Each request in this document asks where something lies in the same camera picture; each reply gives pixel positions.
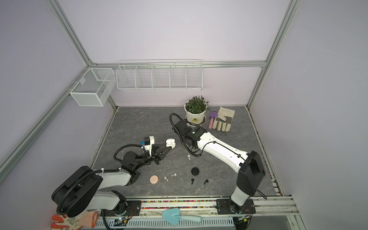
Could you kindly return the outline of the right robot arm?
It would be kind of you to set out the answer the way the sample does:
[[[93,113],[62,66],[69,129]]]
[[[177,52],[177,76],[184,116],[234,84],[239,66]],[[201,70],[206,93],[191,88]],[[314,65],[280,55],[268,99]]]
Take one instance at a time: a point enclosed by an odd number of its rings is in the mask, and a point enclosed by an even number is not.
[[[259,193],[259,186],[266,175],[260,155],[251,151],[239,150],[219,140],[199,125],[189,126],[189,122],[176,113],[169,115],[172,130],[179,137],[182,146],[194,157],[207,152],[226,163],[237,173],[236,187],[229,199],[217,199],[219,214],[255,214],[254,202],[251,199]]]

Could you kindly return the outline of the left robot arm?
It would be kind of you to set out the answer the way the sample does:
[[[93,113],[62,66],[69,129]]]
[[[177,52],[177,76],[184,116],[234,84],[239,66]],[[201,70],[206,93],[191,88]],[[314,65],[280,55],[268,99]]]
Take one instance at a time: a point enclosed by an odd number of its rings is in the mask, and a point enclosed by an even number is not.
[[[138,155],[128,151],[122,159],[117,158],[119,152],[130,146],[139,148],[143,153]],[[126,197],[116,190],[105,192],[103,189],[135,183],[140,176],[139,168],[151,162],[159,164],[175,146],[174,139],[168,139],[165,144],[127,144],[113,155],[114,160],[121,163],[117,169],[93,170],[82,166],[53,192],[51,199],[57,205],[56,213],[70,218],[90,210],[125,215],[129,208]]]

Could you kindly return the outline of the white earbud charging case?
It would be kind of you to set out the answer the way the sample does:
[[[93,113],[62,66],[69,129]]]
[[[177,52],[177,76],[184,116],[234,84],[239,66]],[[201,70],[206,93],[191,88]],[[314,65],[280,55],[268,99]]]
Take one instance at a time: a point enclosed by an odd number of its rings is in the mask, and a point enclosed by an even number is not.
[[[176,146],[175,139],[167,139],[166,140],[166,146],[174,148]]]

